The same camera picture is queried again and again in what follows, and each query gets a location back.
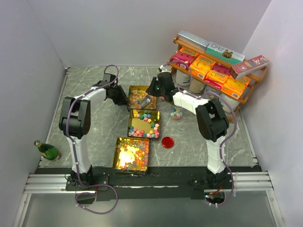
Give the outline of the silver metal scoop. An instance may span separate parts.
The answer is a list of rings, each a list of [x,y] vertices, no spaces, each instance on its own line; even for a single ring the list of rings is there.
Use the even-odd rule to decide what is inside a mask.
[[[148,106],[152,102],[152,96],[147,95],[143,98],[143,100],[140,102],[140,108],[143,109],[144,107]]]

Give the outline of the gold tin of stick candies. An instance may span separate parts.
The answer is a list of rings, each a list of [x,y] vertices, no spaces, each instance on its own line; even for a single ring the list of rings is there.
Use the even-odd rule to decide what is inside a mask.
[[[127,106],[127,110],[131,111],[134,109],[141,109],[140,108],[140,102],[143,100],[145,96],[147,96],[147,90],[148,86],[138,86],[138,85],[132,85],[129,87],[128,92],[128,99],[130,103]],[[152,102],[143,108],[143,110],[156,110],[157,108],[157,97],[152,96]]]

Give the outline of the clear glass jar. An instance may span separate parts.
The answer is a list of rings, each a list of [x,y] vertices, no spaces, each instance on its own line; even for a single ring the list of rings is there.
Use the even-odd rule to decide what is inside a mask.
[[[183,117],[183,108],[179,106],[173,106],[170,112],[170,116],[173,120],[180,120]]]

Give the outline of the gold tin of star candies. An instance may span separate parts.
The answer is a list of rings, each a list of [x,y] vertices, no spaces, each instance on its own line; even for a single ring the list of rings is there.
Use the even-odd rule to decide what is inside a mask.
[[[131,110],[127,135],[135,138],[158,140],[160,138],[160,111]]]

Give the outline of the red jar lid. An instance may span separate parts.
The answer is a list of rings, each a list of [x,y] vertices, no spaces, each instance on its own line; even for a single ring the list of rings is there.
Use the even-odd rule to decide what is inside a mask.
[[[164,148],[172,148],[174,146],[174,140],[173,138],[171,137],[164,137],[162,140],[161,140],[161,143],[162,143],[162,146]]]

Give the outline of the gold tin of gummy candies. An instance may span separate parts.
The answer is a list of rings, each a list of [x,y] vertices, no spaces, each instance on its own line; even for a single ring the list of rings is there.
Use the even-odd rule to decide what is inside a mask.
[[[144,174],[148,169],[149,151],[147,138],[118,137],[112,168],[116,172]]]

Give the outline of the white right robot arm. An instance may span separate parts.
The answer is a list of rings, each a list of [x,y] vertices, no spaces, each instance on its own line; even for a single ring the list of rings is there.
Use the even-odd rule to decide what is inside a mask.
[[[214,189],[222,185],[227,176],[224,143],[229,122],[220,101],[204,99],[175,87],[170,71],[163,65],[153,77],[147,93],[163,97],[166,102],[196,115],[199,132],[207,144],[207,184]]]

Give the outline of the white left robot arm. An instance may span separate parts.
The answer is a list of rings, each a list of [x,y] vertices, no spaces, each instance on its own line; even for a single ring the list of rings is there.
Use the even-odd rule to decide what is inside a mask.
[[[118,85],[118,76],[110,73],[104,73],[103,79],[83,94],[75,97],[67,96],[63,99],[59,129],[70,146],[71,182],[83,190],[89,190],[95,185],[87,149],[91,107],[107,99],[111,99],[118,106],[129,103],[123,88]]]

